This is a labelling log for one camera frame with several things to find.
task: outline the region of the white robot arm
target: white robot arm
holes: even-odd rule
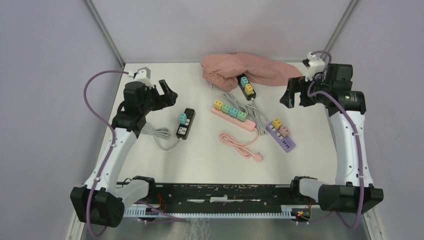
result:
[[[108,147],[101,161],[97,163],[90,177],[82,187],[74,187],[70,194],[76,215],[81,222],[117,227],[124,211],[136,201],[148,196],[152,178],[136,176],[126,186],[117,189],[118,176],[125,159],[146,124],[146,115],[151,111],[173,106],[178,95],[160,80],[164,94],[159,95],[156,86],[150,82],[150,70],[146,67],[129,72],[134,79],[125,85],[124,101],[119,105],[112,120],[115,140],[109,139]],[[90,203],[89,214],[86,214]]]
[[[287,90],[280,103],[293,108],[295,93],[300,92],[299,105],[304,107],[317,103],[325,105],[334,129],[337,173],[335,185],[311,177],[296,177],[291,186],[297,188],[301,195],[318,202],[324,211],[356,213],[360,200],[360,178],[362,178],[364,186],[362,213],[364,213],[381,202],[384,196],[382,189],[374,188],[368,168],[364,141],[365,97],[360,91],[352,91],[353,67],[347,64],[329,64],[326,67],[324,61],[311,52],[302,62],[308,68],[307,74],[289,79]],[[323,94],[312,94],[317,91]],[[339,103],[350,117],[357,130],[356,134],[346,116],[329,97]],[[360,142],[362,176],[356,135],[359,136]]]

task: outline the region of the white table surface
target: white table surface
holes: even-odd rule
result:
[[[290,63],[302,73],[306,68],[301,63]],[[264,86],[253,83],[256,91],[256,104],[266,114],[269,121],[280,118],[290,129],[290,137],[297,147],[290,153],[278,145],[270,136],[261,135],[248,148],[263,155],[263,162],[243,158],[233,147],[224,145],[219,134],[228,132],[238,142],[248,142],[255,132],[248,132],[211,113],[215,100],[226,102],[223,91],[202,78],[199,63],[129,63],[125,71],[137,71],[142,67],[151,70],[151,81],[163,91],[158,81],[165,79],[169,87],[178,94],[176,104],[159,111],[150,112],[146,119],[154,127],[168,127],[173,133],[178,127],[178,117],[186,108],[196,111],[193,126],[187,140],[169,151],[161,150],[153,136],[140,135],[129,152],[119,181],[134,176],[155,178],[159,183],[217,183],[217,184],[289,184],[295,176],[311,176],[323,182],[334,183],[337,169],[336,149],[330,132],[324,106],[299,106],[299,94],[295,107],[288,109],[279,100],[285,86]],[[123,90],[131,78],[121,78],[112,114],[115,116],[118,105],[124,100]],[[247,103],[237,87],[231,93]],[[100,151],[107,147],[111,136],[106,130]],[[177,138],[160,140],[164,147],[172,145]]]

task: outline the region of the red wire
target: red wire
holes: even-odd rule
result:
[[[163,204],[165,205],[165,209],[163,209],[163,212],[165,212],[167,210],[167,204],[165,203],[165,200],[163,198],[160,199]]]
[[[165,203],[165,200],[161,197],[160,194],[158,194],[157,196],[159,197],[159,210],[161,209],[161,206],[162,206],[161,203],[163,202],[163,204],[165,205],[163,212],[165,212],[167,210],[167,204]]]

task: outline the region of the pink plug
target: pink plug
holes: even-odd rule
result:
[[[253,155],[253,160],[255,160],[258,163],[261,163],[264,160],[264,156],[260,154],[259,152]]]

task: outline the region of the pink cloth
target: pink cloth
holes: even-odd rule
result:
[[[293,65],[249,53],[208,55],[200,63],[203,78],[226,92],[238,86],[236,76],[245,74],[249,82],[286,86],[289,78],[302,76]]]

